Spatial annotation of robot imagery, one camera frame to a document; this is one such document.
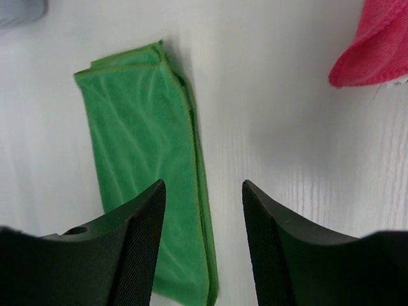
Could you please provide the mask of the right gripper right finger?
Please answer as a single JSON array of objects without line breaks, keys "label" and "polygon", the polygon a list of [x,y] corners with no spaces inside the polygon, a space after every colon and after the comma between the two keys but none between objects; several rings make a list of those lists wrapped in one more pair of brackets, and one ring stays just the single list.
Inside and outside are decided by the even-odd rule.
[{"label": "right gripper right finger", "polygon": [[259,305],[407,304],[406,231],[344,235],[249,180],[242,202]]}]

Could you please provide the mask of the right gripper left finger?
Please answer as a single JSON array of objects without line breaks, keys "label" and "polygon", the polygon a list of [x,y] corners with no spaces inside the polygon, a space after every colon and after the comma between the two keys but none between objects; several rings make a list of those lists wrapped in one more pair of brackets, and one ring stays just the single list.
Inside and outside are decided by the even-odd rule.
[{"label": "right gripper left finger", "polygon": [[1,228],[2,305],[148,305],[166,206],[158,180],[62,235]]}]

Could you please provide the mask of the green towel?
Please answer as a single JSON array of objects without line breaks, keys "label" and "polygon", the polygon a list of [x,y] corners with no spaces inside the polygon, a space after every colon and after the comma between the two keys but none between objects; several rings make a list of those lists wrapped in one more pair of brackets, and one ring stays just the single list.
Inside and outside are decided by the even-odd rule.
[{"label": "green towel", "polygon": [[214,305],[219,279],[190,81],[162,41],[92,61],[73,78],[104,211],[157,180],[166,185],[154,292],[182,305]]}]

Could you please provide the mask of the white plastic basket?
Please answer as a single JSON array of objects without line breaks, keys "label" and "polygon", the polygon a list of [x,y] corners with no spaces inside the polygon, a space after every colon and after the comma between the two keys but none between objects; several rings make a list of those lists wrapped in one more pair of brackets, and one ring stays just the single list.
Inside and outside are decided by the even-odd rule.
[{"label": "white plastic basket", "polygon": [[1,0],[1,29],[26,25],[43,17],[46,0]]}]

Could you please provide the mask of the pink towel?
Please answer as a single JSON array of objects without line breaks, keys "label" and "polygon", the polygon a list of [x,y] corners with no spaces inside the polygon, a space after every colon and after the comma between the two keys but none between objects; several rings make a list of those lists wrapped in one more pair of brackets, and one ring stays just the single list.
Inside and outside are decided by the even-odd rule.
[{"label": "pink towel", "polygon": [[331,86],[363,87],[407,75],[407,1],[365,1],[356,34],[333,65]]}]

